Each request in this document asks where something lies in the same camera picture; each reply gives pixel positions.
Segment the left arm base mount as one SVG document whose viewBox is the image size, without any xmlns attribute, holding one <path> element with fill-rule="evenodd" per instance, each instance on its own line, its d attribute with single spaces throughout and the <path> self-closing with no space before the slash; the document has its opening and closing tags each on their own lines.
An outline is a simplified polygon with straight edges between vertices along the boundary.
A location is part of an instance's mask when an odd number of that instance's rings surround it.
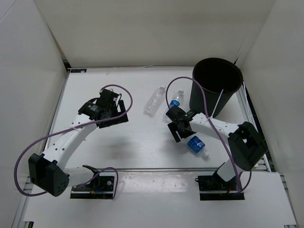
<svg viewBox="0 0 304 228">
<path fill-rule="evenodd" d="M 72 187 L 70 199 L 113 200 L 116 194 L 116 184 L 115 171 L 105 171 L 88 184 Z"/>
</svg>

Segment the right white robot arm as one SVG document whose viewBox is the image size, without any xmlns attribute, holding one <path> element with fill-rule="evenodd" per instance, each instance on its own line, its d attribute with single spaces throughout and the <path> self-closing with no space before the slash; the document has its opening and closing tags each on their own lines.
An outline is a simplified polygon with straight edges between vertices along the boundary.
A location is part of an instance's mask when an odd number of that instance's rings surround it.
<svg viewBox="0 0 304 228">
<path fill-rule="evenodd" d="M 226 123 L 195 110 L 185 112 L 178 106 L 171 107 L 166 116 L 171 120 L 168 128 L 176 142 L 202 133 L 219 139 L 228 149 L 229 160 L 214 173 L 213 184 L 219 190 L 226 189 L 240 172 L 251 171 L 267 151 L 266 142 L 250 122 Z"/>
</svg>

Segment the Pocari Sweat clear bottle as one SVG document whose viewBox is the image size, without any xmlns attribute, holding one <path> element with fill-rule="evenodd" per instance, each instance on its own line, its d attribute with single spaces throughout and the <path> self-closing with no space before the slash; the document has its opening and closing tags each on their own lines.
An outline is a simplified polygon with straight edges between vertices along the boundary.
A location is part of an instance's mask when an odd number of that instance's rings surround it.
<svg viewBox="0 0 304 228">
<path fill-rule="evenodd" d="M 184 143 L 188 149 L 196 156 L 204 160 L 209 158 L 209 152 L 205 143 L 196 135 L 184 139 Z"/>
</svg>

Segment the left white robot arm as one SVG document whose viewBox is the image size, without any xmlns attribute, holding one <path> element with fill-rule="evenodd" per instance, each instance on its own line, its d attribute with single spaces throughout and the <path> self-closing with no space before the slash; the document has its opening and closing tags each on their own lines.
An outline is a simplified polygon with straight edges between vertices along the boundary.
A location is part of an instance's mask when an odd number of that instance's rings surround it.
<svg viewBox="0 0 304 228">
<path fill-rule="evenodd" d="M 40 155 L 32 154 L 28 160 L 31 182 L 57 197 L 67 187 L 85 187 L 98 191 L 105 188 L 99 171 L 89 165 L 67 169 L 66 164 L 79 145 L 96 128 L 105 128 L 128 121 L 124 102 L 98 98 L 86 102 L 78 111 L 71 127 Z"/>
</svg>

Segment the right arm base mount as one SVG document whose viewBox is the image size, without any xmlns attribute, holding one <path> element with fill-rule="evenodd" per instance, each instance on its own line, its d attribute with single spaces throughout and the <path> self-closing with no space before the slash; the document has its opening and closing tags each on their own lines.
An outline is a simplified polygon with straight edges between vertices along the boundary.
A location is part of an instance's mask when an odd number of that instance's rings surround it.
<svg viewBox="0 0 304 228">
<path fill-rule="evenodd" d="M 198 176 L 194 180 L 199 185 L 200 201 L 245 200 L 244 193 L 238 193 L 236 177 L 225 183 L 213 175 Z"/>
</svg>

